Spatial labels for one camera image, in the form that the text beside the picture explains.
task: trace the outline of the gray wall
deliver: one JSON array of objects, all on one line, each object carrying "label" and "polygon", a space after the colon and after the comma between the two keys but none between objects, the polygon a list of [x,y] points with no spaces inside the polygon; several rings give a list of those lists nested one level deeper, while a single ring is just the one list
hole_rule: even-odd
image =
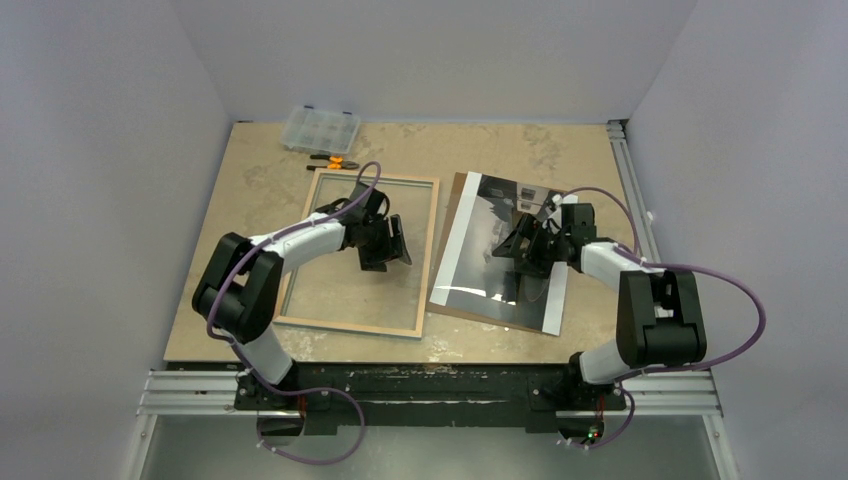
[{"label": "gray wall", "polygon": [[172,0],[227,112],[629,117],[695,0]]},{"label": "gray wall", "polygon": [[[746,478],[848,471],[848,3],[701,0],[628,125],[666,260],[734,273],[769,313],[715,369]],[[710,353],[753,330],[703,283]]]},{"label": "gray wall", "polygon": [[229,121],[167,0],[3,0],[0,45],[0,477],[112,480]]}]

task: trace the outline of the orange-handled pliers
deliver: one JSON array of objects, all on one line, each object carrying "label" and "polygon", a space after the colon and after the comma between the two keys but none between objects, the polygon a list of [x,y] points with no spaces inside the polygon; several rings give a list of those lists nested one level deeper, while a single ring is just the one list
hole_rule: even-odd
[{"label": "orange-handled pliers", "polygon": [[308,165],[306,167],[307,170],[315,170],[316,168],[329,168],[330,170],[356,170],[359,168],[359,164],[356,162],[351,162],[349,160],[345,160],[342,157],[334,157],[330,155],[310,155],[310,159],[312,160],[327,160],[330,162],[329,165]]}]

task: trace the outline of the glass pane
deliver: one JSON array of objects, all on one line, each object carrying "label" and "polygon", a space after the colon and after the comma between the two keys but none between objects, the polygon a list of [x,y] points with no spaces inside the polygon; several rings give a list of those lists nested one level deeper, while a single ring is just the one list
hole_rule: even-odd
[{"label": "glass pane", "polygon": [[[347,175],[322,175],[311,210],[348,198],[354,180],[355,177]],[[381,180],[377,188],[389,197],[389,214],[397,213],[401,217],[412,265],[392,261],[387,264],[388,272],[363,272],[355,248],[324,255],[293,272],[283,303],[284,316],[404,330],[415,328],[432,185]]]},{"label": "glass pane", "polygon": [[[160,416],[147,454],[146,480],[234,478],[390,479],[718,479],[701,417],[638,416],[621,437],[586,454],[557,445],[557,434],[520,428],[368,427],[359,451],[313,467],[256,448],[255,417]],[[620,418],[608,419],[613,431]],[[311,458],[344,452],[354,427],[336,436],[298,437],[286,451]]]}]

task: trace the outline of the beige tabletop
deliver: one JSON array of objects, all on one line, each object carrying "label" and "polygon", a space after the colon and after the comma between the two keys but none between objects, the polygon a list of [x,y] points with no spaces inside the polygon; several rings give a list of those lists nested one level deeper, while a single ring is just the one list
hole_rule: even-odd
[{"label": "beige tabletop", "polygon": [[[165,360],[235,360],[226,345],[206,336],[202,317],[191,309],[191,295],[222,235],[231,231],[244,236],[268,233],[301,219],[313,173],[304,168],[305,154],[280,145],[281,131],[279,123],[234,125]],[[603,125],[363,124],[348,159],[360,164],[378,160],[386,174],[440,178],[436,239],[442,235],[450,186],[457,171],[476,171],[561,190],[593,185],[624,198]],[[580,200],[594,204],[600,235],[631,241],[627,220],[615,204],[594,193],[581,193]],[[435,275],[433,265],[430,272]],[[594,348],[613,337],[617,309],[615,293],[585,275],[569,275],[567,292],[559,337],[429,312],[420,340],[280,325],[274,328],[284,348],[302,361],[566,362],[574,352]]]}]

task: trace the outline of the metal extrusion frame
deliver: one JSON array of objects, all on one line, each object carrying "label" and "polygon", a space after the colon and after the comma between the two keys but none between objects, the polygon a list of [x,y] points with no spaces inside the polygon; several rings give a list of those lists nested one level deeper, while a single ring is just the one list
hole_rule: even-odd
[{"label": "metal extrusion frame", "polygon": [[[607,136],[610,139],[610,148],[612,148],[616,166],[618,166],[618,175],[621,177],[621,185],[624,188],[625,201],[636,223],[636,234],[639,236],[639,241],[642,245],[642,255],[652,262],[659,262],[659,250],[654,240],[654,232],[651,230],[652,220],[648,209],[645,207],[642,191],[639,189],[639,181],[636,178],[636,171],[633,168],[633,160],[630,157],[630,150],[627,148],[627,138],[621,122],[609,122],[607,124]],[[710,381],[712,381],[711,372],[703,373],[708,374]],[[715,397],[716,405],[719,406],[719,412],[721,412],[721,404],[719,403],[717,393]],[[638,412],[642,407],[638,399],[636,403],[639,407],[636,409]],[[719,478],[722,480],[737,480],[739,478],[739,468],[724,431],[724,420],[722,416],[720,414],[703,415],[703,419],[704,426],[709,435],[710,448],[715,459]]]},{"label": "metal extrusion frame", "polygon": [[[648,260],[659,261],[659,252],[651,231],[651,221],[633,170],[624,130],[619,122],[610,122],[607,125],[607,133],[624,188],[625,200],[634,215],[643,255]],[[136,427],[124,463],[122,478],[127,480],[141,478],[159,416],[258,416],[258,412],[233,408],[237,374],[235,371],[221,370],[151,371],[136,412]],[[719,477],[722,480],[739,478],[738,468],[724,431],[715,383],[709,371],[645,375],[627,380],[623,386],[636,401],[636,415],[702,417]],[[607,415],[626,415],[627,413],[627,410],[606,412]],[[594,411],[557,412],[557,416],[562,418],[594,415]],[[262,412],[262,416],[295,418],[298,417],[298,413],[294,411]]]}]

